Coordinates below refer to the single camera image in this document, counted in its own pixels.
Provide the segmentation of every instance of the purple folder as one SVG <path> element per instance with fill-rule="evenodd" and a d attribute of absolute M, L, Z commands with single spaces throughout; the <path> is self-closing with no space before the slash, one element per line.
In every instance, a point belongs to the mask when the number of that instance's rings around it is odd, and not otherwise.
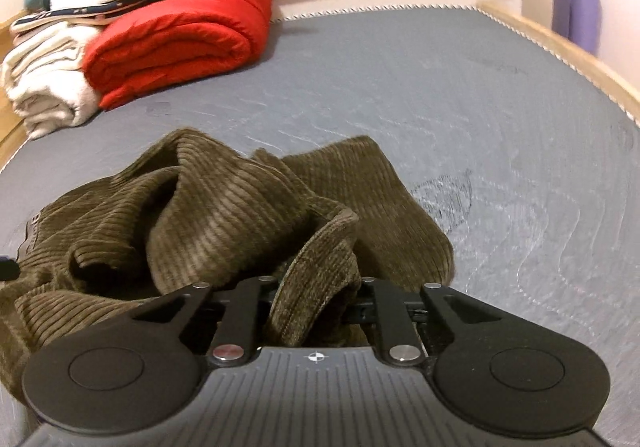
<path fill-rule="evenodd" d="M 551 29 L 596 55 L 601 16 L 600 0 L 554 0 Z"/>

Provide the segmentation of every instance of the crosshair symbol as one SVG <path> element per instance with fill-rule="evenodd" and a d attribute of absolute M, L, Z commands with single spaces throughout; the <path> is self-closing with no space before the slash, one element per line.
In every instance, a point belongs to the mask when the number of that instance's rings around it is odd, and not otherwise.
<path fill-rule="evenodd" d="M 327 358 L 327 356 L 324 353 L 320 353 L 320 351 L 314 351 L 311 355 L 308 355 L 306 358 L 309 359 L 311 362 L 318 364 L 319 362 L 324 361 Z"/>

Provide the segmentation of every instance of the gray mattress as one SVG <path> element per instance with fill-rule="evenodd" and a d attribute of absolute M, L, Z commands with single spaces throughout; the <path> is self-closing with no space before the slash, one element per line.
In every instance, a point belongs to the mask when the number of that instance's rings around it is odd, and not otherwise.
<path fill-rule="evenodd" d="M 594 348 L 612 375 L 596 429 L 638 445 L 639 130 L 555 56 L 473 10 L 276 24 L 256 66 L 25 145 L 0 174 L 0 253 L 44 205 L 181 126 L 241 153 L 370 135 L 454 244 L 453 286 Z M 29 425 L 8 398 L 11 445 Z"/>

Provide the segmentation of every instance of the braided white trim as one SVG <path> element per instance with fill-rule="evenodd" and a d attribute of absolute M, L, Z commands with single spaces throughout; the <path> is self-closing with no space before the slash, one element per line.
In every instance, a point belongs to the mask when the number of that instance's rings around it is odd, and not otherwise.
<path fill-rule="evenodd" d="M 538 45 L 540 48 L 542 48 L 546 52 L 549 52 L 551 55 L 554 55 L 559 61 L 561 61 L 562 63 L 567 65 L 569 68 L 571 68 L 577 74 L 579 74 L 582 77 L 584 77 L 585 79 L 587 79 L 587 81 L 589 81 L 594 87 L 596 87 L 598 90 L 600 90 L 602 93 L 604 93 L 607 97 L 609 97 L 609 99 L 613 103 L 616 103 L 616 105 L 622 111 L 624 111 L 626 113 L 626 116 L 630 120 L 632 120 L 636 124 L 636 126 L 638 128 L 640 128 L 640 120 L 637 120 L 636 117 L 634 117 L 629 111 L 627 111 L 627 109 L 622 105 L 622 103 L 618 102 L 618 100 L 616 100 L 613 97 L 613 95 L 607 94 L 600 86 L 598 86 L 598 84 L 596 84 L 591 78 L 587 77 L 587 75 L 585 75 L 580 70 L 578 70 L 573 64 L 569 63 L 569 61 L 567 61 L 564 57 L 562 57 L 558 53 L 553 52 L 552 50 L 548 49 L 541 42 L 536 41 L 532 37 L 529 37 L 527 34 L 524 34 L 523 32 L 517 30 L 516 28 L 514 28 L 510 24 L 505 23 L 505 22 L 503 22 L 501 20 L 498 20 L 496 17 L 492 16 L 488 12 L 485 12 L 484 10 L 481 10 L 480 8 L 478 8 L 476 6 L 473 6 L 473 5 L 396 4 L 396 5 L 378 5 L 378 6 L 374 6 L 374 7 L 338 8 L 336 10 L 320 10 L 319 12 L 310 12 L 308 14 L 298 14 L 298 15 L 295 15 L 295 16 L 285 16 L 283 18 L 276 18 L 274 20 L 271 20 L 271 24 L 284 23 L 285 21 L 308 20 L 308 19 L 311 19 L 311 18 L 322 18 L 324 16 L 338 16 L 339 14 L 356 14 L 356 13 L 359 13 L 359 12 L 382 12 L 382 11 L 389 11 L 389 10 L 413 10 L 415 8 L 452 8 L 452 9 L 456 9 L 456 10 L 474 10 L 476 12 L 479 12 L 480 14 L 483 14 L 483 15 L 487 16 L 491 20 L 494 20 L 496 23 L 501 24 L 502 26 L 508 28 L 509 30 L 511 30 L 512 32 L 515 32 L 519 36 L 524 37 L 527 40 L 530 40 L 530 42 L 532 42 L 532 43 L 535 43 L 536 45 Z M 12 157 L 7 161 L 7 163 L 4 164 L 4 166 L 2 166 L 2 168 L 0 169 L 0 173 L 2 173 L 2 171 L 4 171 L 4 169 L 9 165 L 9 163 L 15 158 L 15 155 L 18 154 L 18 151 L 20 151 L 28 141 L 29 140 L 23 142 L 23 144 L 12 155 Z"/>

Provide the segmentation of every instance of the brown corduroy pants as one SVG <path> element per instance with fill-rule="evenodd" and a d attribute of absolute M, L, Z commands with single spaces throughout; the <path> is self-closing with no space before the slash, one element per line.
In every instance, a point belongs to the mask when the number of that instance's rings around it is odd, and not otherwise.
<path fill-rule="evenodd" d="M 34 351 L 195 281 L 278 277 L 265 337 L 293 347 L 348 336 L 340 313 L 361 276 L 418 290 L 453 273 L 449 240 L 368 137 L 244 158 L 178 130 L 48 205 L 32 234 L 0 289 L 0 381 L 20 400 Z"/>

